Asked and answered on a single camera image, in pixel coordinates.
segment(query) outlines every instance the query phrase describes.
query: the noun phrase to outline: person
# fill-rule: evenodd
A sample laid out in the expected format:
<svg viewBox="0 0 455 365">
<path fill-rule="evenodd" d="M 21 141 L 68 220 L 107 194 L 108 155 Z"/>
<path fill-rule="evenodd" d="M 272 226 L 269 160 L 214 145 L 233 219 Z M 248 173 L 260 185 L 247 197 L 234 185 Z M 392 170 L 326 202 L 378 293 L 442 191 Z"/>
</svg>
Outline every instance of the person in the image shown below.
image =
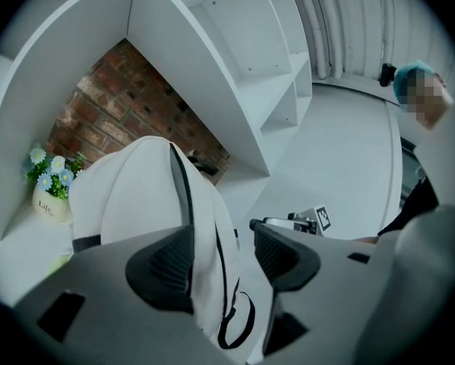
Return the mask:
<svg viewBox="0 0 455 365">
<path fill-rule="evenodd" d="M 415 113 L 416 120 L 427 130 L 432 130 L 450 106 L 453 99 L 440 75 L 424 62 L 417 61 L 398 68 L 394 75 L 394 93 L 408 113 Z M 357 241 L 377 243 L 379 237 L 394 230 L 402 230 L 414 217 L 432 211 L 438 206 L 437 197 L 425 176 L 420 179 L 401 212 L 377 236 Z"/>
</svg>

